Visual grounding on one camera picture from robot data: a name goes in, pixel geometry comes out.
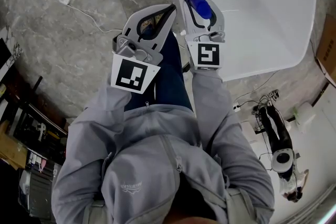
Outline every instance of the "plug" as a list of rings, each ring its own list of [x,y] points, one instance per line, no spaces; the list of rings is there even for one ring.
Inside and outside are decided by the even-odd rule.
[[[233,104],[233,110],[234,110],[235,112],[240,111],[240,105],[239,105],[238,102],[236,102],[236,103]]]
[[[259,106],[254,106],[252,109],[252,115],[255,115],[256,117],[258,116],[258,112],[259,112]]]

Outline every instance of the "black and white fiducial marker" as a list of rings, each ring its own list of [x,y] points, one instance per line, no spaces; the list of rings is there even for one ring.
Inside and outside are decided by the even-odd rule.
[[[143,93],[160,67],[133,58],[114,55],[111,86],[122,90]]]
[[[187,42],[188,51],[196,70],[218,70],[222,67],[222,50],[220,42]]]

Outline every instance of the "zipper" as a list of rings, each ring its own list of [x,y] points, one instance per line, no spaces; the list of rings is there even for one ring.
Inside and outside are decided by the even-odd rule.
[[[183,170],[182,158],[175,154],[174,149],[173,149],[172,145],[170,144],[170,142],[168,141],[167,137],[161,136],[161,138],[162,138],[164,149],[167,152],[167,155],[168,155],[168,158],[169,158],[171,164],[173,166],[175,166],[175,170],[178,171],[178,173],[174,172],[174,175],[175,175],[175,177],[180,178],[179,173],[181,173],[182,170]]]
[[[173,169],[173,173],[174,173],[174,181],[175,181],[175,191],[174,194],[172,194],[167,200],[165,200],[165,202],[161,205],[158,205],[154,208],[151,208],[150,210],[143,212],[141,214],[139,214],[138,216],[131,218],[130,220],[128,220],[126,222],[126,224],[134,224],[134,223],[139,223],[139,222],[143,222],[143,216],[147,215],[151,212],[153,212],[154,210],[156,210],[158,207],[163,207],[166,204],[170,203],[174,198],[175,195],[177,193],[177,185],[180,184],[180,173],[182,172],[182,158],[179,156],[176,156],[174,149],[172,147],[172,145],[170,144],[169,140],[167,137],[160,136],[160,139],[162,141],[163,147],[167,153],[168,159],[171,162],[172,166],[174,167]]]

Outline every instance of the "hoodie logo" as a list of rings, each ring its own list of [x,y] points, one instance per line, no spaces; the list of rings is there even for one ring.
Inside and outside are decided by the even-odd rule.
[[[141,186],[142,186],[142,182],[134,184],[134,185],[125,185],[125,184],[120,185],[123,192],[130,193],[130,194],[138,193],[141,190]]]

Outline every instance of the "cardboard box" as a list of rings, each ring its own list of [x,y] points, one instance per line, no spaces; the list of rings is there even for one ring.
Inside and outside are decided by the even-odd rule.
[[[28,150],[14,138],[5,134],[9,122],[0,125],[0,157],[14,169],[25,168]]]
[[[326,78],[336,87],[336,19],[329,14],[324,23],[317,59]]]

